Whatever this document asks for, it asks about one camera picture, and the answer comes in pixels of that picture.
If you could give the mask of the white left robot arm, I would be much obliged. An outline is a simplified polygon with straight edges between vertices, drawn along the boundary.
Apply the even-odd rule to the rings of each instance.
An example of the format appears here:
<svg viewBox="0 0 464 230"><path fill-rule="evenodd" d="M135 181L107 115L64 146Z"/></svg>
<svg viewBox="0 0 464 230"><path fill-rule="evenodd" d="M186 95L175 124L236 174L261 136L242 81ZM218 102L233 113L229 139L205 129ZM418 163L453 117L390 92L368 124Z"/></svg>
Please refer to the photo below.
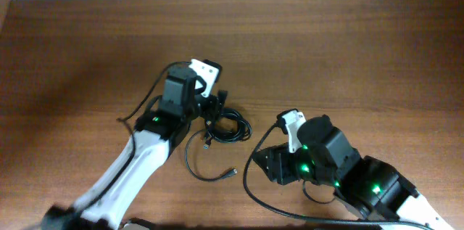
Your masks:
<svg viewBox="0 0 464 230"><path fill-rule="evenodd" d="M130 127L130 138L104 175L67 209L52 206L40 229L118 229L149 177L167 161L191 122L212 106L210 92L222 68L204 62L167 71L156 110L147 108Z"/></svg>

